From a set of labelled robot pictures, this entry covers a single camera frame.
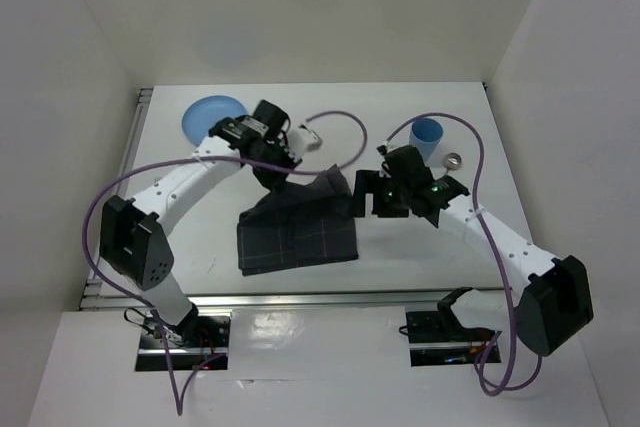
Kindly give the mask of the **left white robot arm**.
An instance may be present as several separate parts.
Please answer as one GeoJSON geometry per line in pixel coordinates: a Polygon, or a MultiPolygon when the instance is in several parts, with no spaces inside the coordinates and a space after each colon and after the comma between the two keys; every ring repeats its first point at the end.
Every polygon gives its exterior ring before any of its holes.
{"type": "Polygon", "coordinates": [[[193,342],[211,324],[181,290],[172,274],[168,237],[207,193],[245,165],[272,190],[303,156],[318,149],[320,137],[306,125],[287,129],[288,115],[263,100],[250,115],[225,117],[208,131],[187,159],[151,187],[129,199],[118,195],[103,205],[101,257],[139,290],[163,321],[162,333],[176,346],[193,342]]]}

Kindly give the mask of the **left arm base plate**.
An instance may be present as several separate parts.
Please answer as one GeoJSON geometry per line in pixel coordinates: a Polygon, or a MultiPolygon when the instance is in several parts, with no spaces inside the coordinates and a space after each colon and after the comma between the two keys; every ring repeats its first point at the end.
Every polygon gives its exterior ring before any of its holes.
{"type": "Polygon", "coordinates": [[[144,311],[127,308],[124,320],[140,329],[135,364],[136,372],[166,372],[167,361],[161,333],[165,332],[169,354],[175,371],[189,371],[207,361],[204,370],[226,370],[231,331],[231,315],[206,316],[204,327],[198,327],[187,339],[159,326],[154,318],[144,311]]]}

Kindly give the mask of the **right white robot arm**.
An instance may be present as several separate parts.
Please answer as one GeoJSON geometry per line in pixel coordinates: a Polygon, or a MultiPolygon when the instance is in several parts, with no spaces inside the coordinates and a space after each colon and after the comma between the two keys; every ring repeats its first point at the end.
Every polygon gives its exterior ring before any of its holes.
{"type": "Polygon", "coordinates": [[[351,211],[379,218],[423,218],[470,247],[487,261],[501,262],[514,307],[504,297],[471,287],[452,291],[437,304],[436,326],[448,339],[469,329],[513,329],[534,354],[547,357],[593,319],[585,265],[569,255],[559,258],[520,236],[483,206],[455,178],[433,176],[413,146],[383,149],[380,170],[359,170],[351,211]]]}

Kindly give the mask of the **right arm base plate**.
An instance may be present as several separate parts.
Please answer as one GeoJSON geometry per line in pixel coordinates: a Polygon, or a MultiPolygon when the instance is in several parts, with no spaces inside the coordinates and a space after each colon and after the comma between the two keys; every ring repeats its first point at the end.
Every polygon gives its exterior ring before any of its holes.
{"type": "Polygon", "coordinates": [[[452,306],[463,294],[462,287],[437,302],[434,310],[407,311],[398,333],[408,339],[412,367],[473,364],[495,332],[486,328],[465,328],[454,317],[452,306]]]}

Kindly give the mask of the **dark grey checked cloth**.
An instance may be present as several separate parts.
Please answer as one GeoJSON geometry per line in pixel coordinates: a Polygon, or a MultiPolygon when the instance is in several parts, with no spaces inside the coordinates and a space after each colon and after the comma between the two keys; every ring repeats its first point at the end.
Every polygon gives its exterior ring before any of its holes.
{"type": "Polygon", "coordinates": [[[337,166],[308,184],[286,182],[236,226],[238,269],[245,277],[359,258],[349,184],[337,166]]]}

